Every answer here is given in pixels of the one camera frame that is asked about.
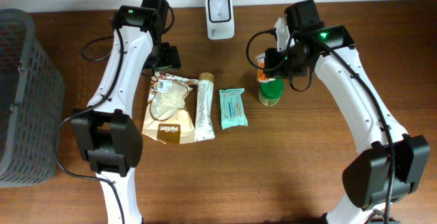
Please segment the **beige grain pouch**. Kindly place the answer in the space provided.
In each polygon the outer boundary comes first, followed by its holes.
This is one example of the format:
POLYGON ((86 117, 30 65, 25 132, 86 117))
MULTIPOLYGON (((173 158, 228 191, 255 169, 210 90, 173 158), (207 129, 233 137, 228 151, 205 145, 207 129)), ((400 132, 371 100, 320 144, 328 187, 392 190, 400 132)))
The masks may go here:
POLYGON ((164 144, 187 144, 195 141, 195 127, 185 99, 198 84, 165 72, 151 78, 142 134, 164 144))

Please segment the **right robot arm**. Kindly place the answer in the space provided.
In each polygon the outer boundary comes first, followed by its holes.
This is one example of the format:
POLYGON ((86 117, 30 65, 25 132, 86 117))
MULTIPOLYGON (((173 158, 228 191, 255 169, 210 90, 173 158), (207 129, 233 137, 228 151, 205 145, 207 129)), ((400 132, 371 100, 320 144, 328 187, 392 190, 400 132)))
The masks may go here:
POLYGON ((343 25, 327 27, 314 1, 285 9, 273 29, 277 47, 265 52, 273 79, 317 77, 329 90, 352 133, 357 158, 343 171, 345 194, 321 223, 390 222, 391 204, 414 193, 430 154, 425 137, 410 136, 369 80, 343 25))

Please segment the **white tube gold cap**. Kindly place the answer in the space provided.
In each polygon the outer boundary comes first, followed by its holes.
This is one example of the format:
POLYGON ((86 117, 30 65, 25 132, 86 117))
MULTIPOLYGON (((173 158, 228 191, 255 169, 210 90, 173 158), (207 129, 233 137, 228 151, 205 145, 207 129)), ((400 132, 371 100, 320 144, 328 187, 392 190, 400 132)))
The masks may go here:
POLYGON ((215 138, 211 120, 214 75, 203 72, 199 75, 197 86, 197 110, 195 118, 195 142, 215 138))

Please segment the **green lid jar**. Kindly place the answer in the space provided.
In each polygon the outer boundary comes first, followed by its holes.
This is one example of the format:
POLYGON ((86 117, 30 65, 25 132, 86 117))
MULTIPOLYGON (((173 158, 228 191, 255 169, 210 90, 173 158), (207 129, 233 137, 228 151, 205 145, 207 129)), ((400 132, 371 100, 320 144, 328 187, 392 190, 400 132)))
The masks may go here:
POLYGON ((267 106, 275 106, 281 99, 284 91, 284 84, 281 79, 262 83, 259 90, 259 101, 267 106))

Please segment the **orange white snack packet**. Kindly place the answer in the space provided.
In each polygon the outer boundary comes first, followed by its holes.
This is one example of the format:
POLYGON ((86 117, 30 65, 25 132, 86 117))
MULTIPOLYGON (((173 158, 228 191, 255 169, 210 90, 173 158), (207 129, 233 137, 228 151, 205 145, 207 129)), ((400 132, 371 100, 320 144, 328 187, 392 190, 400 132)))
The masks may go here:
MULTIPOLYGON (((265 67, 265 54, 260 54, 255 58, 255 62, 258 67, 264 68, 265 67)), ((272 81, 275 81, 275 78, 269 78, 266 76, 263 70, 257 71, 257 81, 259 83, 269 83, 272 81)))

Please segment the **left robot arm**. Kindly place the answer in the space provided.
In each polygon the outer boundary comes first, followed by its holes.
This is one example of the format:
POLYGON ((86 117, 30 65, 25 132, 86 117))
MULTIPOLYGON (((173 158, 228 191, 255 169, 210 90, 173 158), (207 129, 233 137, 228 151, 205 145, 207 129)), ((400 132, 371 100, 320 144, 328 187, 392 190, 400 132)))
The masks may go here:
POLYGON ((102 80, 86 109, 71 120, 81 158, 89 163, 104 193, 109 223, 142 223, 135 168, 143 137, 132 120, 135 92, 144 70, 181 66, 178 50, 161 40, 174 13, 166 0, 123 5, 111 20, 113 46, 102 80))

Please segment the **teal wipes packet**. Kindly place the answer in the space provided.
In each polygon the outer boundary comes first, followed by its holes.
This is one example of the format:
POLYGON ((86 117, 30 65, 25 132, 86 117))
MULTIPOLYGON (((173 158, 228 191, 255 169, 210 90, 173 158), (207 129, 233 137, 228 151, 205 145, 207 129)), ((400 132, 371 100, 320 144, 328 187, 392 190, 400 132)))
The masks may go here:
POLYGON ((244 91, 244 88, 219 90, 221 104, 221 128, 223 130, 234 126, 249 125, 242 103, 242 94, 244 91))

